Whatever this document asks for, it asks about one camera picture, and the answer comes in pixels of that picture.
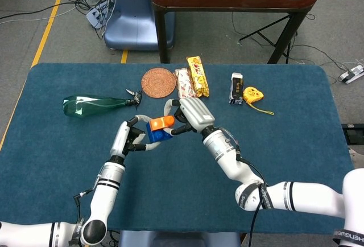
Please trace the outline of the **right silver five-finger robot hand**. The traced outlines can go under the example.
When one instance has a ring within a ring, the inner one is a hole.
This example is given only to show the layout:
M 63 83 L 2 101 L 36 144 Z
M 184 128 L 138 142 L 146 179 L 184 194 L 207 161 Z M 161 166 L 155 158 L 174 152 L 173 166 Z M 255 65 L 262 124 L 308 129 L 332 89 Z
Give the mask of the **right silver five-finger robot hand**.
M 188 131 L 202 134 L 206 138 L 216 131 L 214 127 L 215 118 L 206 105 L 197 97 L 186 97 L 180 99 L 169 99 L 164 106 L 164 116 L 169 115 L 171 108 L 177 107 L 174 117 L 184 125 L 173 129 L 164 128 L 170 135 L 179 135 Z

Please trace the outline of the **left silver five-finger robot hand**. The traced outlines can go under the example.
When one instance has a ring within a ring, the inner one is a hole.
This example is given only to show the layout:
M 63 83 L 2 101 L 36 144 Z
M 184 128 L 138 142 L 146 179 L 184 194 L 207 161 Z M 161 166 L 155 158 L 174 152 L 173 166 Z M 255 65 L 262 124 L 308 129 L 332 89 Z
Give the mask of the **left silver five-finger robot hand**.
M 117 131 L 115 140 L 110 150 L 111 156 L 119 156 L 125 159 L 127 154 L 132 151 L 150 151 L 160 145 L 159 142 L 142 144 L 146 133 L 134 127 L 139 121 L 148 123 L 151 121 L 149 116 L 138 114 L 128 121 L 123 121 Z

